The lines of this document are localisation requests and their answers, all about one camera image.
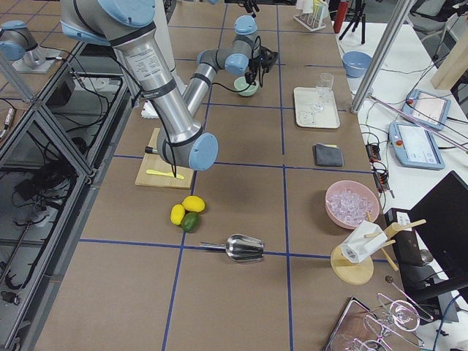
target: white table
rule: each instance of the white table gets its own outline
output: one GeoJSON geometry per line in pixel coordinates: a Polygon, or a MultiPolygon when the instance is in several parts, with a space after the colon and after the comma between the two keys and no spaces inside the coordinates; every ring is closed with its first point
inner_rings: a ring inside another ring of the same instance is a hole
{"type": "MultiPolygon", "coordinates": [[[[343,24],[342,30],[346,28],[346,23],[343,24]]],[[[339,34],[336,39],[344,52],[357,50],[368,53],[370,56],[380,41],[386,24],[383,23],[367,23],[366,24],[366,43],[361,45],[361,27],[355,33],[348,32],[342,41],[338,40],[339,34]]],[[[388,53],[385,62],[382,66],[383,69],[391,69],[402,72],[411,72],[415,70],[425,69],[431,64],[431,59],[421,44],[418,36],[410,25],[403,25],[400,29],[399,35],[388,53]]],[[[450,94],[449,91],[440,91],[432,87],[430,79],[437,71],[435,67],[419,82],[416,88],[424,91],[431,92],[437,96],[445,96],[450,94]]],[[[372,89],[373,95],[384,102],[400,102],[395,105],[401,108],[403,101],[409,91],[419,80],[422,72],[415,72],[411,74],[404,74],[399,72],[386,72],[381,70],[375,80],[372,89]]],[[[348,83],[351,91],[357,90],[361,78],[349,78],[348,83]]],[[[456,103],[455,99],[450,95],[448,98],[452,101],[449,116],[466,121],[466,117],[461,108],[456,103]]],[[[376,104],[370,100],[366,100],[359,110],[359,122],[367,124],[372,127],[388,131],[388,125],[396,119],[402,121],[403,118],[398,117],[396,113],[389,111],[386,107],[376,104]]],[[[464,135],[468,135],[468,124],[458,123],[454,121],[447,121],[449,127],[456,129],[464,135]]],[[[378,129],[361,126],[363,132],[374,133],[380,141],[385,141],[387,135],[378,129]]],[[[444,128],[443,133],[454,137],[459,143],[465,143],[468,139],[458,136],[455,132],[450,131],[447,127],[444,128]]],[[[375,137],[369,136],[369,141],[375,142],[375,137]]],[[[446,142],[436,137],[438,146],[449,146],[446,142]]],[[[384,213],[389,208],[405,208],[411,209],[434,185],[436,185],[448,172],[455,170],[465,182],[468,183],[468,155],[459,149],[451,149],[441,151],[442,158],[445,162],[444,170],[419,170],[415,168],[402,167],[396,159],[391,146],[387,148],[386,143],[380,144],[380,155],[382,161],[386,164],[389,173],[389,184],[392,189],[394,197],[390,192],[386,192],[385,199],[381,197],[382,206],[384,206],[384,213]]],[[[440,271],[440,267],[435,266],[435,271],[440,271]]],[[[457,302],[466,308],[466,304],[458,299],[457,302]]],[[[456,347],[460,341],[468,339],[468,314],[458,313],[460,318],[459,323],[445,323],[443,330],[448,332],[450,336],[440,336],[437,342],[438,350],[449,350],[449,348],[456,347]]],[[[439,321],[424,325],[418,329],[418,335],[426,342],[426,347],[432,348],[434,343],[435,330],[439,327],[439,321]]]]}

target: pink bowl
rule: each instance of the pink bowl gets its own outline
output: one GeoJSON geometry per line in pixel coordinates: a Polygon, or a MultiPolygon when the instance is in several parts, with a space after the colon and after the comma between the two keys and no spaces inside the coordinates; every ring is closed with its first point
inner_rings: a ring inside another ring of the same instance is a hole
{"type": "Polygon", "coordinates": [[[327,211],[327,214],[330,217],[330,219],[334,221],[340,227],[343,227],[346,229],[355,229],[358,227],[357,225],[351,225],[351,224],[342,222],[333,214],[333,212],[331,211],[331,209],[328,207],[328,204],[327,204],[327,200],[329,200],[332,194],[340,192],[341,190],[346,190],[346,189],[349,189],[352,192],[355,192],[361,197],[366,197],[367,200],[372,203],[372,210],[370,211],[371,222],[375,221],[377,217],[379,216],[379,212],[380,212],[379,199],[377,199],[374,193],[367,186],[361,183],[358,183],[357,181],[337,181],[336,183],[330,185],[330,187],[328,188],[325,194],[325,210],[327,211]]]}

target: table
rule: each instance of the table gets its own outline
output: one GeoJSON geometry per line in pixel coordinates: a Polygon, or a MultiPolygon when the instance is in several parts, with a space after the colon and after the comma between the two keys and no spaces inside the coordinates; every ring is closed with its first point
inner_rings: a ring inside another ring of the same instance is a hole
{"type": "MultiPolygon", "coordinates": [[[[347,33],[341,42],[338,41],[337,37],[337,41],[340,42],[344,52],[349,50],[359,50],[372,56],[383,31],[385,30],[385,24],[367,23],[366,27],[368,30],[366,30],[365,45],[361,45],[360,31],[347,33]]],[[[412,72],[425,69],[430,66],[431,59],[420,43],[416,33],[410,25],[403,25],[382,68],[393,71],[412,72]]],[[[431,92],[437,96],[447,96],[451,101],[449,116],[461,121],[466,121],[467,118],[451,93],[449,91],[435,90],[432,87],[430,79],[436,71],[437,69],[435,67],[431,68],[429,73],[418,83],[416,88],[431,92]]],[[[421,75],[422,72],[405,74],[401,72],[386,72],[381,70],[372,86],[374,90],[372,94],[384,102],[400,102],[396,104],[396,107],[400,108],[403,105],[403,100],[406,95],[413,89],[421,75]]],[[[350,89],[357,89],[361,79],[362,78],[349,78],[348,82],[350,89]]],[[[397,119],[397,115],[381,105],[377,104],[374,107],[372,106],[373,102],[368,100],[364,102],[363,107],[358,113],[359,122],[361,123],[361,129],[363,132],[373,132],[382,142],[387,138],[384,132],[388,131],[389,123],[395,121],[397,119]],[[382,129],[383,132],[375,129],[375,127],[382,129]]],[[[460,132],[463,135],[467,135],[468,133],[467,124],[447,121],[447,125],[456,129],[457,132],[460,132]]],[[[447,127],[444,128],[443,133],[454,137],[460,143],[465,143],[467,141],[466,138],[460,137],[460,135],[447,129],[447,127]]],[[[368,139],[368,135],[363,135],[363,137],[364,140],[368,139]]],[[[375,141],[375,138],[371,136],[370,142],[373,143],[375,141]]],[[[438,146],[448,146],[447,143],[441,141],[437,137],[436,142],[438,146]]],[[[392,196],[390,192],[387,192],[385,197],[381,197],[384,212],[389,208],[411,209],[451,170],[455,170],[465,182],[468,182],[468,157],[461,150],[453,149],[441,151],[446,167],[444,170],[434,171],[402,167],[395,158],[393,151],[388,148],[386,143],[381,143],[380,149],[382,160],[389,169],[389,184],[394,195],[392,196]]],[[[420,242],[420,247],[425,247],[422,241],[420,242]]],[[[436,272],[441,271],[438,265],[434,266],[434,270],[436,272]]],[[[457,302],[462,306],[466,306],[466,304],[460,299],[458,299],[457,302]]],[[[452,325],[444,324],[444,331],[447,331],[450,334],[450,338],[439,338],[438,345],[441,350],[444,348],[448,350],[451,347],[455,347],[458,342],[466,340],[468,316],[464,313],[459,313],[458,316],[461,320],[460,323],[453,323],[452,325]]],[[[438,325],[439,323],[436,322],[430,325],[425,325],[419,329],[420,335],[426,340],[428,346],[432,346],[435,330],[438,328],[438,325]]]]}
{"type": "MultiPolygon", "coordinates": [[[[178,3],[170,36],[186,81],[197,54],[229,45],[237,4],[178,3]]],[[[294,7],[261,6],[262,44],[280,52],[251,98],[215,86],[196,118],[219,139],[216,164],[198,172],[192,190],[135,186],[143,148],[158,123],[134,110],[89,213],[77,250],[35,350],[320,350],[341,308],[355,295],[377,306],[377,292],[394,274],[376,255],[364,286],[339,280],[332,249],[349,235],[325,213],[325,191],[351,179],[375,189],[331,24],[310,34],[294,7]],[[302,129],[294,122],[293,89],[335,76],[341,119],[337,130],[302,129]],[[341,169],[316,167],[315,143],[344,152],[341,169]],[[169,221],[187,195],[207,209],[195,233],[169,221]],[[265,242],[261,263],[241,265],[201,241],[233,233],[265,242]]],[[[220,72],[216,80],[232,84],[220,72]]]]}

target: label sticker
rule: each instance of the label sticker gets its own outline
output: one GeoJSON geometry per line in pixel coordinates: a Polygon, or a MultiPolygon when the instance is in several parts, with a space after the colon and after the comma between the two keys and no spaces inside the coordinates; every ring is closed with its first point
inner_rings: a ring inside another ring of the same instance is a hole
{"type": "Polygon", "coordinates": [[[406,224],[409,224],[411,223],[410,221],[410,217],[408,216],[408,214],[406,212],[396,212],[396,221],[397,223],[401,224],[401,225],[406,225],[406,224]]]}
{"type": "Polygon", "coordinates": [[[141,53],[127,56],[127,61],[138,80],[148,80],[152,75],[162,73],[162,65],[157,54],[152,48],[148,48],[141,53]]]}

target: yellow knife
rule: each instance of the yellow knife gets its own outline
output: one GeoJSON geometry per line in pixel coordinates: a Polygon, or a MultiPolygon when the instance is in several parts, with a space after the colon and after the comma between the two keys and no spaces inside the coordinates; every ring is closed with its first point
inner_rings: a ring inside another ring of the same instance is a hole
{"type": "MultiPolygon", "coordinates": [[[[174,178],[174,173],[172,173],[172,172],[161,172],[159,170],[146,170],[146,174],[152,174],[152,175],[155,175],[155,176],[166,176],[166,177],[174,178]]],[[[183,175],[178,174],[178,173],[175,176],[178,179],[185,179],[185,177],[183,175]]]]}

